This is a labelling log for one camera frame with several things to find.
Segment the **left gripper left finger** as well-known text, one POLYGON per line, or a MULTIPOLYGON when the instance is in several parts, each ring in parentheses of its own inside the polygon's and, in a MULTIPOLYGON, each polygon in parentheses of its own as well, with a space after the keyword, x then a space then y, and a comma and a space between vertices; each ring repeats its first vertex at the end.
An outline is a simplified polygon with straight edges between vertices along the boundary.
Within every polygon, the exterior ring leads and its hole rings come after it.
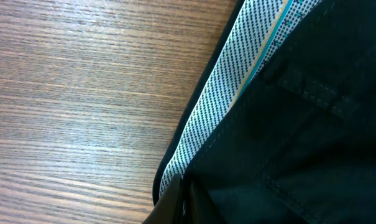
POLYGON ((168 187, 160 197, 150 215, 142 224, 170 224, 173 223, 173 217, 178 204, 180 194, 181 175, 173 176, 168 187))

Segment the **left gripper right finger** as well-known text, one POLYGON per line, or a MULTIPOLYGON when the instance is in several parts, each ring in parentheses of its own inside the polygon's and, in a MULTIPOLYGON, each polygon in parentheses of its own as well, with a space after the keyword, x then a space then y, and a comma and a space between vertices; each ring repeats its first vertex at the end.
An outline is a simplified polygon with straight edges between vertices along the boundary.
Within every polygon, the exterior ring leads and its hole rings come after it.
POLYGON ((188 223, 191 224, 225 224, 211 197, 203 186, 192 181, 188 188, 188 223))

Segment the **black shorts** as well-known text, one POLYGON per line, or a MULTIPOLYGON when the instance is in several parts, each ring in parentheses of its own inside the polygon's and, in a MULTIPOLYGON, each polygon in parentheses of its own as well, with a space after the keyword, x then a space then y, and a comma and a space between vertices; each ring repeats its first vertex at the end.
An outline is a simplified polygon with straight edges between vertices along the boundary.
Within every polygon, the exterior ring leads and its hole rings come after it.
POLYGON ((376 0, 322 1, 294 28, 198 152, 226 223, 376 223, 376 0))

